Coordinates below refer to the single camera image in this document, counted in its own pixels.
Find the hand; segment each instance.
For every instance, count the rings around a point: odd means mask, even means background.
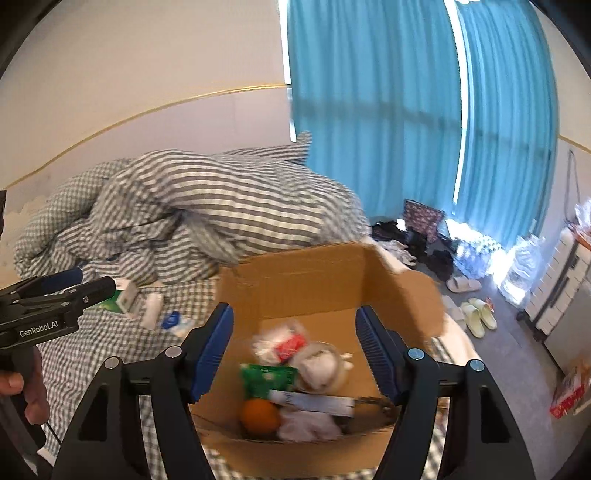
[[[0,371],[0,395],[10,397],[23,392],[27,408],[25,417],[32,425],[41,425],[49,420],[49,403],[47,390],[43,385],[43,370],[41,368],[41,353],[33,347],[35,358],[33,374],[26,385],[23,385],[22,375],[14,372]]]

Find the label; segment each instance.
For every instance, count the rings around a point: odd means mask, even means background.
[[[50,333],[52,330],[59,328],[59,322],[57,320],[52,320],[40,325],[29,326],[22,330],[18,330],[18,336],[23,340],[30,340],[31,338],[45,335],[46,333]]]
[[[302,334],[296,333],[289,337],[285,342],[276,345],[273,350],[279,361],[283,363],[294,356],[299,349],[305,347],[307,343],[308,342]]]
[[[180,322],[180,319],[181,319],[180,312],[177,312],[175,310],[170,315],[168,315],[168,318],[163,320],[161,327],[164,330],[168,330],[169,328],[172,328],[172,327],[178,325],[178,323]]]
[[[295,407],[298,410],[319,411],[336,417],[353,417],[355,414],[355,400],[350,397],[329,397],[328,395],[269,390],[269,400],[279,405]]]

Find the floor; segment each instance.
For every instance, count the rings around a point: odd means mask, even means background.
[[[550,480],[591,424],[591,407],[560,420],[550,415],[548,407],[560,378],[559,370],[543,345],[534,340],[529,327],[515,320],[517,309],[505,301],[491,277],[481,280],[483,287],[478,295],[454,294],[424,265],[418,264],[417,270],[433,277],[441,293],[449,295],[458,306],[473,296],[491,297],[498,329],[487,330],[482,339],[468,335],[519,425],[537,480]]]

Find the plastic bag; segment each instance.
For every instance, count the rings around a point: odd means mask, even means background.
[[[297,320],[289,320],[253,338],[252,351],[261,365],[279,365],[308,345],[306,330]]]
[[[186,315],[181,315],[180,312],[175,310],[162,321],[160,326],[164,330],[168,330],[170,333],[173,333],[180,339],[184,340],[189,332],[193,330],[195,324],[196,322],[194,319],[187,317]]]
[[[491,237],[477,233],[462,241],[456,250],[454,265],[467,278],[482,278],[488,275],[493,255],[501,245]]]
[[[499,287],[502,295],[513,305],[519,307],[529,296],[536,281],[540,265],[543,263],[542,248],[545,239],[530,235],[517,239],[517,244],[509,250],[513,263]]]
[[[591,384],[589,365],[579,361],[554,390],[550,413],[557,419],[571,412]]]
[[[587,248],[589,248],[589,245],[591,245],[591,198],[587,199],[582,205],[575,205],[574,211],[579,221],[576,226],[576,233],[584,240],[584,243],[587,243]]]
[[[591,231],[591,198],[585,200],[582,205],[575,205],[574,211],[577,214],[579,228],[584,232]]]

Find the orange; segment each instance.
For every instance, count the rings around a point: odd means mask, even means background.
[[[281,425],[279,410],[264,398],[246,400],[240,412],[240,422],[248,433],[256,436],[271,435]]]

